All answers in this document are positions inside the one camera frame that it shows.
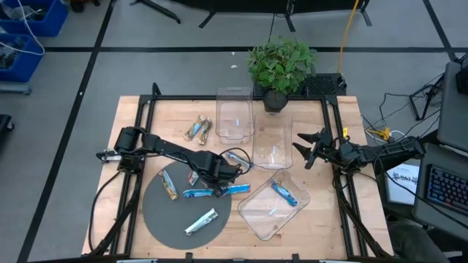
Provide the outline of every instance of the clear plastic tray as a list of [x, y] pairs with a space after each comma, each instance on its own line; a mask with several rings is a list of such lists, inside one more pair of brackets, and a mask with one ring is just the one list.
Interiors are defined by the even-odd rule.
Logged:
[[251, 88], [218, 89], [216, 134], [224, 144], [251, 141], [254, 134]]
[[285, 115], [258, 113], [252, 161], [265, 169], [287, 169], [293, 165], [291, 156], [293, 120]]
[[[274, 181], [289, 191], [298, 202], [290, 205], [271, 186]], [[287, 170], [279, 170], [238, 206], [238, 212], [261, 240], [270, 240], [291, 218], [310, 202], [309, 194], [299, 188]]]

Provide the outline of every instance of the wooden table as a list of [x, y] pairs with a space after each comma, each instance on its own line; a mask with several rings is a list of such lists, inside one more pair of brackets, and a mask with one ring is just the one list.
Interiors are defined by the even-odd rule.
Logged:
[[[118, 103], [116, 117], [110, 134], [109, 148], [113, 148], [118, 133], [122, 127], [133, 126], [137, 112], [138, 96], [123, 96]], [[339, 109], [343, 127], [348, 128], [348, 135], [353, 142], [365, 145], [366, 137], [363, 131], [357, 99], [353, 96], [339, 97]], [[263, 111], [263, 103], [254, 102], [254, 113]], [[336, 135], [333, 111], [329, 107], [332, 128]], [[210, 131], [208, 142], [200, 146], [196, 140], [186, 142], [182, 137], [201, 114], [216, 121], [215, 101], [157, 101], [151, 133], [162, 139], [179, 144], [191, 150], [211, 150], [219, 153], [230, 148], [219, 142], [214, 129]], [[291, 101], [282, 111], [293, 117], [292, 140], [307, 145], [299, 137], [298, 132], [315, 133], [324, 126], [320, 102]], [[252, 152], [252, 143], [243, 146], [247, 152]], [[240, 201], [249, 194], [233, 195], [233, 205], [229, 220], [222, 232], [210, 243], [183, 251], [169, 248], [154, 238], [146, 228], [141, 211], [142, 201], [139, 202], [135, 235], [133, 237], [132, 258], [184, 258], [186, 252], [192, 252], [196, 259], [291, 259], [292, 254], [298, 253], [301, 259], [346, 259], [346, 251], [341, 231], [339, 205], [335, 190], [331, 184], [332, 169], [323, 160], [315, 161], [311, 170], [304, 169], [304, 160], [296, 149], [292, 150], [294, 165], [289, 169], [293, 180], [306, 189], [310, 195], [310, 203], [302, 209], [291, 221], [280, 229], [269, 241], [260, 240], [249, 228], [237, 211]], [[143, 176], [141, 199], [145, 189], [153, 176], [165, 165], [172, 162], [168, 158], [149, 159]], [[99, 187], [116, 173], [117, 164], [106, 164], [102, 168]], [[253, 169], [246, 175], [240, 176], [236, 183], [250, 183], [255, 191], [262, 183], [273, 175], [274, 171]], [[363, 169], [363, 173], [374, 176], [371, 166]], [[121, 185], [124, 176], [114, 180], [102, 193], [97, 201], [94, 214], [93, 240], [97, 245], [116, 217]], [[361, 218], [364, 225], [371, 232], [375, 240], [388, 252], [392, 252], [388, 229], [379, 198], [377, 184], [370, 178], [355, 175], [355, 189], [357, 192]], [[358, 252], [358, 242], [355, 229], [350, 223], [353, 250]], [[127, 225], [122, 227], [121, 242], [118, 253], [123, 251]], [[87, 242], [83, 246], [83, 253], [89, 252]]]

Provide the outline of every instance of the blue crate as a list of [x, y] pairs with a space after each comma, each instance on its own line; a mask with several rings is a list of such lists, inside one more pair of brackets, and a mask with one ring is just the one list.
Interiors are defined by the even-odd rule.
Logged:
[[[35, 53], [42, 52], [41, 47], [29, 35], [0, 34], [0, 41], [6, 44], [7, 42], [14, 42], [17, 37], [25, 42], [23, 50]], [[41, 58], [42, 56], [34, 54], [19, 53], [9, 69], [0, 69], [0, 81], [28, 82]]]
[[[18, 0], [4, 0], [8, 7], [19, 7]], [[28, 5], [42, 5], [47, 7], [47, 14], [41, 21], [28, 21], [31, 31], [38, 37], [55, 37], [59, 34], [67, 18], [67, 8], [60, 0], [21, 0], [25, 7]], [[29, 34], [23, 20], [0, 20], [0, 27], [10, 34]]]

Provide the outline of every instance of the round gray plate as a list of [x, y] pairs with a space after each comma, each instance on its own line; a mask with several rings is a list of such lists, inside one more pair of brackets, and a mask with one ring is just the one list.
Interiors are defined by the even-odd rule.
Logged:
[[[187, 189], [204, 189], [201, 179], [192, 187], [187, 180], [190, 168], [182, 163], [167, 165], [166, 172], [174, 183], [178, 199], [172, 200], [162, 185], [161, 177], [155, 176], [143, 197], [143, 218], [149, 232], [164, 245], [177, 249], [192, 249], [212, 241], [224, 228], [231, 212], [231, 196], [184, 198]], [[211, 208], [218, 217], [192, 235], [185, 234], [191, 226]]]

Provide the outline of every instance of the yellow cable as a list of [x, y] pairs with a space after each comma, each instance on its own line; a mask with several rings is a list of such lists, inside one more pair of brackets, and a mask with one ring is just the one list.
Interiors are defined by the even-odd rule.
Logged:
[[337, 70], [338, 73], [341, 73], [341, 64], [343, 62], [343, 48], [344, 48], [344, 45], [346, 44], [348, 30], [350, 29], [352, 18], [354, 17], [354, 13], [356, 12], [356, 8], [358, 7], [358, 2], [359, 0], [356, 0], [356, 2], [354, 3], [354, 7], [352, 8], [350, 19], [348, 20], [348, 24], [346, 25], [346, 30], [344, 31], [343, 42], [341, 43], [341, 47], [339, 49], [339, 61], [338, 61], [338, 70]]

